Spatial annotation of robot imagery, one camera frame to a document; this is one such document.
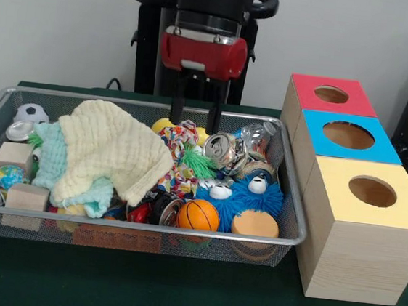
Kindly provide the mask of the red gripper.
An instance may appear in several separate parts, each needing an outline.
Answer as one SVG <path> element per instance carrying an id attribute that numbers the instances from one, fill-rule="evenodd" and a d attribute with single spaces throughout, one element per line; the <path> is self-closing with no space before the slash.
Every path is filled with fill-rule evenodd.
<path id="1" fill-rule="evenodd" d="M 185 90 L 189 71 L 204 73 L 215 81 L 211 87 L 212 107 L 209 109 L 207 134 L 215 134 L 219 129 L 221 104 L 224 101 L 225 83 L 237 79 L 242 74 L 247 60 L 248 45 L 244 39 L 230 38 L 228 44 L 203 41 L 164 32 L 160 44 L 161 60 L 164 66 L 181 71 L 177 79 L 176 92 L 171 103 L 170 121 L 179 124 L 185 101 Z"/>

